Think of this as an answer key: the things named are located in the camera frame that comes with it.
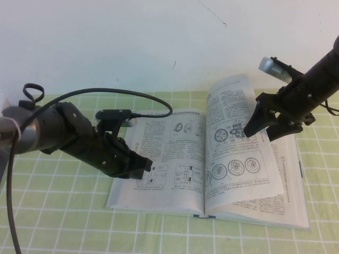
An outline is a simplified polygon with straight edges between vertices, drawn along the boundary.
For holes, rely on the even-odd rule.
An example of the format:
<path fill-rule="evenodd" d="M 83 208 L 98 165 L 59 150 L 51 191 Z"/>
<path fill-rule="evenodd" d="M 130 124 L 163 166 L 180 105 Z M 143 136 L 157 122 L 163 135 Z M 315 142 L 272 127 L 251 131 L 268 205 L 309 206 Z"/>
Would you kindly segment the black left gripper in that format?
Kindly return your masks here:
<path fill-rule="evenodd" d="M 84 138 L 84 162 L 113 178 L 142 179 L 153 162 L 130 151 L 124 140 L 109 132 L 99 132 Z"/>

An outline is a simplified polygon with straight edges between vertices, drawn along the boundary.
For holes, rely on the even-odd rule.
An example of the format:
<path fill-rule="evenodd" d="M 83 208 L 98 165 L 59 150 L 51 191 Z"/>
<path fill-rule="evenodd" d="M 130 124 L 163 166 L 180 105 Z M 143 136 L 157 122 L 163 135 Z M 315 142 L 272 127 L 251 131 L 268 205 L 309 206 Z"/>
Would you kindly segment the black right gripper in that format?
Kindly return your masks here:
<path fill-rule="evenodd" d="M 292 78 L 291 83 L 281 87 L 276 94 L 261 93 L 256 99 L 254 113 L 244 127 L 246 137 L 265 128 L 270 141 L 300 133 L 303 123 L 310 125 L 315 121 L 311 114 L 316 104 L 313 93 L 303 76 Z"/>

